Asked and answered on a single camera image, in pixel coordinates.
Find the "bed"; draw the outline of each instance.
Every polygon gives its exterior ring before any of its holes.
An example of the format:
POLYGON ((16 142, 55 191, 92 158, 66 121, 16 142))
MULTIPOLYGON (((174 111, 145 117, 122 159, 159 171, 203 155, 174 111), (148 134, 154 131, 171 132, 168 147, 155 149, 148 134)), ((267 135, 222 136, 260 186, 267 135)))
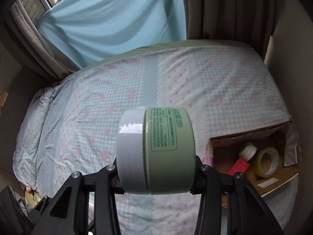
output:
MULTIPOLYGON (((115 159, 127 109, 180 106, 196 152, 208 139, 281 123, 290 115, 260 56, 236 41, 188 40, 138 48, 86 67, 34 96, 13 157, 18 180, 53 197, 68 176, 98 172, 115 159)), ((298 176, 264 197, 282 227, 298 176)), ((122 234, 193 234, 199 195, 117 195, 122 234)), ((226 234, 223 208, 222 234, 226 234)))

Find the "dark bed headboard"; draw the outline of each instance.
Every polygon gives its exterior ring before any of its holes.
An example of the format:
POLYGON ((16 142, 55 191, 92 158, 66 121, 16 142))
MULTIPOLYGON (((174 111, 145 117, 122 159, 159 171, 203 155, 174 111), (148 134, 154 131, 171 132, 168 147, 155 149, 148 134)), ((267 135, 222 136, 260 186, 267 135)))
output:
POLYGON ((0 115, 0 169, 13 173, 12 158, 16 137, 34 94, 48 85, 28 68, 23 68, 13 80, 0 115))

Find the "light blue curtain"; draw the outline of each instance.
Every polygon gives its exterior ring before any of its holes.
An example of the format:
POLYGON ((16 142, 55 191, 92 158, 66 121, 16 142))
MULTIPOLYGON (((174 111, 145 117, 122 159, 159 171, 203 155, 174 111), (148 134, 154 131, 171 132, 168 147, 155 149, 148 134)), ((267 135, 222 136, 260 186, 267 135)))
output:
POLYGON ((186 40, 183 0, 62 0, 37 23, 80 68, 134 48, 186 40))

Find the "metal screw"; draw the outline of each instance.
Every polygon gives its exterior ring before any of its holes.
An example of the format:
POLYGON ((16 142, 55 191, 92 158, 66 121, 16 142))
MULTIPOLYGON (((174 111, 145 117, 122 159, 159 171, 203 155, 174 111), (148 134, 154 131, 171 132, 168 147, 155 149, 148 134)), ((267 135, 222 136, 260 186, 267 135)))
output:
POLYGON ((242 179, 244 177, 244 174, 242 174, 241 172, 236 172, 235 176, 238 179, 242 179))
POLYGON ((106 167, 107 170, 114 170, 115 169, 115 165, 114 164, 109 164, 107 167, 106 167))
POLYGON ((200 169, 203 170, 203 171, 207 171, 207 170, 210 169, 210 166, 204 164, 204 165, 201 165, 200 169))
POLYGON ((73 178, 73 179, 76 179, 76 178, 78 178, 79 176, 80 176, 80 173, 79 173, 78 171, 75 171, 75 172, 72 173, 72 178, 73 178))

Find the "red object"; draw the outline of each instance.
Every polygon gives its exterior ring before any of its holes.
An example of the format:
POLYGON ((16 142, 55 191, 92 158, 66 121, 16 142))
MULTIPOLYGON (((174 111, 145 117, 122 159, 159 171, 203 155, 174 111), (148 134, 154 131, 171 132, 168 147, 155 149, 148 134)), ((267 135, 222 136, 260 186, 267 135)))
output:
POLYGON ((249 166, 250 163, 248 163, 242 156, 240 156, 235 165, 229 170, 227 174, 234 175, 236 172, 245 173, 249 166))

